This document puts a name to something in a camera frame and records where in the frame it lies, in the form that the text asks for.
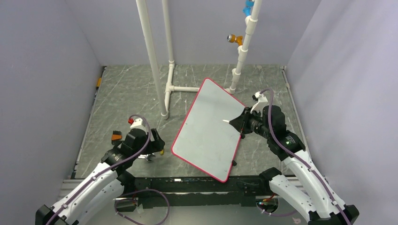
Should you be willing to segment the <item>pink framed whiteboard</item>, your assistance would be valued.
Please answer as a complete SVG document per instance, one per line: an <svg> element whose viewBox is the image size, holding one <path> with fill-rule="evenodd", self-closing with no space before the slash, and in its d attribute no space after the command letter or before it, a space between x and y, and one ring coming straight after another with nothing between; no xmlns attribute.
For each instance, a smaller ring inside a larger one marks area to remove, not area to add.
<svg viewBox="0 0 398 225"><path fill-rule="evenodd" d="M176 138L174 156L220 182L226 182L240 134L229 123L245 105L210 78L204 79Z"/></svg>

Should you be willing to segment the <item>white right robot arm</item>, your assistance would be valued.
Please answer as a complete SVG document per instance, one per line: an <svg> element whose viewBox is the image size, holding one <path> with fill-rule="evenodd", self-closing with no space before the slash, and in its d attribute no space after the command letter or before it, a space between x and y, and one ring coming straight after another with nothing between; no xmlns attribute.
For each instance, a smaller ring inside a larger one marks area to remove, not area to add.
<svg viewBox="0 0 398 225"><path fill-rule="evenodd" d="M269 149L296 176L300 190L272 167L259 174L259 190L282 197L309 225L352 225L359 216L355 205L347 205L316 168L301 139L287 129L285 114L278 106L265 106L262 112L246 107L228 122L242 137L255 133L267 140Z"/></svg>

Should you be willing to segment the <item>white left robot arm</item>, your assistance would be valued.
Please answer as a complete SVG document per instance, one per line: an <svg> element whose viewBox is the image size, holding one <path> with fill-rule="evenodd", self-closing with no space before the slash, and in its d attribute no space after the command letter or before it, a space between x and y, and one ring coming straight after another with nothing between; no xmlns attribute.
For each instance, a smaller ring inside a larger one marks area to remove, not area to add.
<svg viewBox="0 0 398 225"><path fill-rule="evenodd" d="M37 225L85 225L112 199L128 197L136 190L135 177L127 171L139 156L150 156L164 149L165 142L152 128L133 128L122 139L114 131L108 150L91 175L53 206L41 206L35 215Z"/></svg>

